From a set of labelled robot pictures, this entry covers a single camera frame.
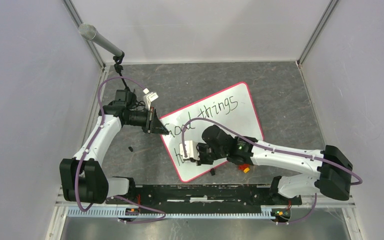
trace gray wall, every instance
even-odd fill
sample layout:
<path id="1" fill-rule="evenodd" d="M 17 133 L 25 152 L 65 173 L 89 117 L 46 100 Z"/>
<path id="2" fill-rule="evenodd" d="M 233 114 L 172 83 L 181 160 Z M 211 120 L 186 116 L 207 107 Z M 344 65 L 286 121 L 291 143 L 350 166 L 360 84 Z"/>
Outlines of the gray wall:
<path id="1" fill-rule="evenodd" d="M 0 1 L 0 240 L 45 237 L 99 72 L 62 1 Z"/>
<path id="2" fill-rule="evenodd" d="M 362 230 L 384 239 L 384 1 L 340 1 L 303 73 L 326 143 L 363 177 L 352 188 Z"/>

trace purple cable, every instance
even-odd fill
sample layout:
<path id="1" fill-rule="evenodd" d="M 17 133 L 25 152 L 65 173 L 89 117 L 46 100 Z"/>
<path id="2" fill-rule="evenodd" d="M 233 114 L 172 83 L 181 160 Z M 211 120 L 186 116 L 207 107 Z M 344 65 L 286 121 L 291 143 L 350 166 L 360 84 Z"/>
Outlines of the purple cable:
<path id="1" fill-rule="evenodd" d="M 152 222 L 163 220 L 166 217 L 166 215 L 167 215 L 167 213 L 165 213 L 165 212 L 163 212 L 161 210 L 154 209 L 154 208 L 151 208 L 151 207 L 147 207 L 147 206 L 144 206 L 144 205 L 140 205 L 139 203 L 130 201 L 129 199 L 124 198 L 122 196 L 113 196 L 113 198 L 123 200 L 125 202 L 128 202 L 129 204 L 133 204 L 135 206 L 138 206 L 139 208 L 143 208 L 143 209 L 146 209 L 146 210 L 149 210 L 149 211 L 153 211 L 153 212 L 156 212 L 156 213 L 159 213 L 159 214 L 164 214 L 164 216 L 161 216 L 161 217 L 155 218 L 155 219 L 150 219 L 150 220 L 144 220 L 144 221 L 125 221 L 124 222 L 125 224 L 147 224 L 147 223 L 152 223 Z"/>
<path id="2" fill-rule="evenodd" d="M 97 92 L 99 109 L 100 109 L 100 113 L 101 113 L 101 116 L 102 116 L 101 120 L 100 120 L 100 125 L 101 126 L 103 126 L 104 123 L 105 123 L 104 106 L 102 105 L 102 102 L 101 102 L 101 89 L 104 86 L 104 84 L 106 84 L 108 81 L 111 81 L 111 80 L 114 80 L 114 79 L 127 79 L 127 80 L 130 80 L 130 81 L 134 82 L 135 84 L 137 84 L 143 90 L 146 88 L 145 86 L 143 86 L 142 84 L 138 83 L 137 81 L 135 81 L 135 80 L 133 80 L 131 78 L 125 77 L 125 76 L 115 76 L 115 77 L 111 77 L 111 78 L 108 78 L 107 80 L 103 81 L 99 85 L 98 92 Z M 83 154 L 81 155 L 80 161 L 78 162 L 78 166 L 77 166 L 77 169 L 75 171 L 75 179 L 74 179 L 75 201 L 77 202 L 78 208 L 82 212 L 86 212 L 87 210 L 89 210 L 92 207 L 93 203 L 89 204 L 89 206 L 87 206 L 86 208 L 83 208 L 82 202 L 80 202 L 80 197 L 79 197 L 79 175 L 80 175 L 80 168 L 82 166 L 83 161 L 86 158 L 86 154 L 88 154 L 89 149 L 91 148 L 92 143 L 94 143 L 94 141 L 97 138 L 97 136 L 98 136 L 100 131 L 101 131 L 101 127 L 98 127 L 98 129 L 96 130 L 96 132 L 93 134 L 92 138 L 90 139 L 89 143 L 87 144 L 86 149 L 84 150 Z"/>
<path id="3" fill-rule="evenodd" d="M 293 152 L 293 151 L 286 151 L 286 150 L 278 150 L 278 149 L 273 149 L 269 146 L 263 146 L 263 145 L 260 145 L 258 143 L 255 143 L 247 138 L 245 138 L 244 136 L 240 135 L 239 133 L 237 132 L 234 132 L 233 130 L 227 128 L 226 126 L 214 121 L 214 120 L 210 120 L 210 119 L 206 119 L 206 118 L 203 118 L 203 117 L 196 117 L 196 118 L 192 118 L 190 119 L 189 121 L 187 121 L 184 126 L 183 126 L 183 129 L 182 129 L 182 132 L 181 132 L 181 143 L 183 145 L 183 152 L 184 152 L 184 156 L 187 157 L 187 153 L 186 153 L 186 145 L 185 145 L 185 131 L 186 131 L 186 126 L 188 124 L 190 124 L 191 122 L 193 121 L 196 121 L 196 120 L 202 120 L 202 121 L 207 121 L 207 122 L 210 122 L 210 123 L 213 123 L 229 132 L 231 132 L 232 134 L 238 136 L 239 138 L 241 138 L 242 140 L 244 140 L 245 142 L 251 144 L 251 145 L 254 145 L 256 147 L 259 147 L 259 148 L 262 148 L 262 149 L 265 149 L 265 150 L 268 150 L 268 151 L 271 151 L 271 152 L 275 152 L 275 153 L 282 153 L 282 154 L 288 154 L 288 155 L 292 155 L 292 156 L 298 156 L 298 157 L 304 157 L 304 158 L 308 158 L 308 159 L 312 159 L 313 156 L 312 155 L 309 155 L 309 154 L 304 154 L 304 153 L 298 153 L 298 152 Z M 327 160 L 327 159 L 324 159 L 324 158 L 321 158 L 321 157 L 314 157 L 315 160 L 318 160 L 318 161 L 321 161 L 323 163 L 327 163 L 327 164 L 330 164 L 334 167 L 337 167 L 339 168 L 340 170 L 346 172 L 347 174 L 350 174 L 351 176 L 354 176 L 358 181 L 357 182 L 351 182 L 351 185 L 360 185 L 363 183 L 363 179 L 358 176 L 357 174 L 355 174 L 353 171 L 349 170 L 348 168 L 344 167 L 344 166 L 341 166 L 333 161 L 330 161 L 330 160 Z"/>
<path id="4" fill-rule="evenodd" d="M 314 203 L 312 204 L 311 206 L 311 209 L 310 211 L 307 213 L 307 215 L 297 219 L 297 220 L 293 220 L 293 221 L 288 221 L 288 222 L 276 222 L 276 225 L 289 225 L 289 224 L 296 224 L 296 223 L 299 223 L 301 221 L 304 221 L 306 219 L 308 219 L 311 214 L 313 214 L 314 212 L 314 209 L 316 208 L 316 203 L 317 203 L 317 193 L 314 193 Z"/>

